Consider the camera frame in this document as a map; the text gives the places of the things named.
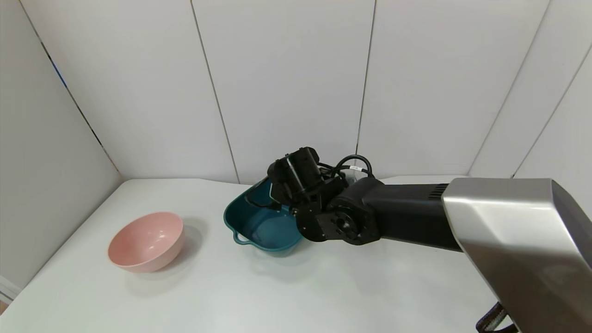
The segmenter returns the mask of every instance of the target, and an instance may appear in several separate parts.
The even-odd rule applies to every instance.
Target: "white table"
[[[289,257],[273,258],[237,245],[222,215],[246,188],[206,180],[127,181],[0,316],[0,331],[459,333],[474,332],[496,302],[462,253],[385,239],[364,246],[303,241]],[[157,273],[112,265],[113,235],[162,210],[185,221],[181,256]]]

